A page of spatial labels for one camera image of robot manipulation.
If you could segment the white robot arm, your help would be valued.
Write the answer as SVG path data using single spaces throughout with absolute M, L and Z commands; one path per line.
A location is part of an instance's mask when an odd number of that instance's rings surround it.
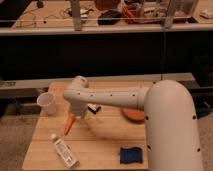
M 204 171 L 195 105 L 182 84 L 161 80 L 150 87 L 92 89 L 77 76 L 63 97 L 77 116 L 88 103 L 144 111 L 149 171 Z

